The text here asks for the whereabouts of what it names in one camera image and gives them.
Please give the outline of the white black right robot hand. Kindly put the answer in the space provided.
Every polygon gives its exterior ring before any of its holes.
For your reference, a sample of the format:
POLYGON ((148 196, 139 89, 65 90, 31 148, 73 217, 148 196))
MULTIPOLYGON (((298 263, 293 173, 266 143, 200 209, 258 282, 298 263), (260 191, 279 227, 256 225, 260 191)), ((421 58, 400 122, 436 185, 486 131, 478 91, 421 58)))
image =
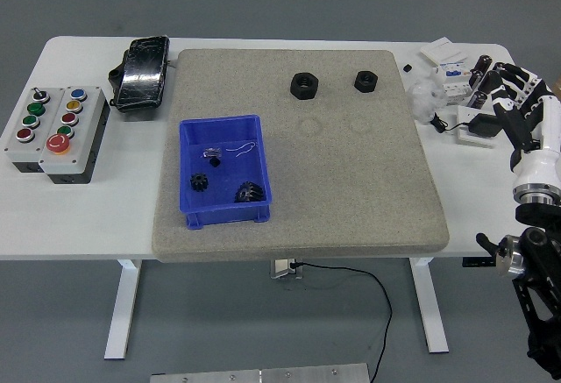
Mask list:
POLYGON ((560 100, 546 82, 511 63, 488 73, 494 113, 514 147, 514 188, 560 189, 560 100))

